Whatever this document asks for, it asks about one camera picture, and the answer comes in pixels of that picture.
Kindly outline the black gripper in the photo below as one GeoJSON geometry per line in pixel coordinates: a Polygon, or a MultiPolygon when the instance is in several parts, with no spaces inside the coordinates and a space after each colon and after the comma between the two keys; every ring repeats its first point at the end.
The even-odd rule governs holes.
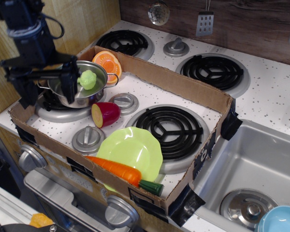
{"type": "MultiPolygon", "coordinates": [[[[61,74],[58,75],[61,89],[68,104],[73,103],[78,92],[77,80],[80,77],[76,57],[56,50],[55,37],[48,26],[8,28],[7,35],[13,39],[19,56],[0,61],[0,66],[5,69],[16,68],[28,71],[62,64],[61,74]]],[[[13,86],[21,97],[19,102],[24,109],[35,106],[39,94],[33,81],[17,78],[13,80],[13,86]]]]}

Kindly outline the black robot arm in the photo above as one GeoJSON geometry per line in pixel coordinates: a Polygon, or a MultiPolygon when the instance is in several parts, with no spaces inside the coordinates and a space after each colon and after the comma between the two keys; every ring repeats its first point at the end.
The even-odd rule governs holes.
{"type": "Polygon", "coordinates": [[[0,61],[0,66],[24,108],[35,105],[39,92],[34,82],[39,79],[58,79],[68,103],[77,94],[77,58],[56,50],[56,36],[49,30],[43,7],[40,0],[0,0],[0,20],[5,21],[7,35],[19,52],[16,58],[0,61]]]}

